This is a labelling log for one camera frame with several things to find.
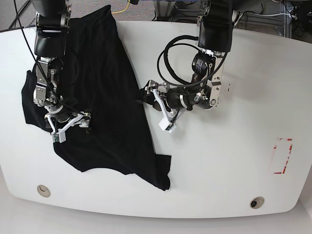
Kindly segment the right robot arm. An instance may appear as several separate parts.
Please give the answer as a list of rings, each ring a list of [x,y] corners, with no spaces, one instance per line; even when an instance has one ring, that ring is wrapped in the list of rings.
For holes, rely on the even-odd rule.
[[[80,112],[66,104],[58,91],[64,66],[62,61],[69,31],[71,6],[64,0],[33,0],[36,10],[36,58],[37,83],[34,103],[47,110],[45,119],[58,136],[69,127],[78,125],[90,133],[90,112]]]

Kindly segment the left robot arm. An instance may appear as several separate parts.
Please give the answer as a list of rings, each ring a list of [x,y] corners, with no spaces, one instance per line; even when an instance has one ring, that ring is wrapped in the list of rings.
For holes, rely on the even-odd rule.
[[[198,35],[182,35],[172,39],[159,55],[171,77],[172,83],[163,79],[166,92],[160,92],[165,110],[191,111],[193,106],[208,110],[216,106],[221,88],[221,72],[231,50],[233,29],[243,15],[243,10],[258,4],[257,0],[202,0],[197,17]],[[168,53],[182,40],[197,42],[198,53],[192,61],[192,80],[180,78],[169,63]]]

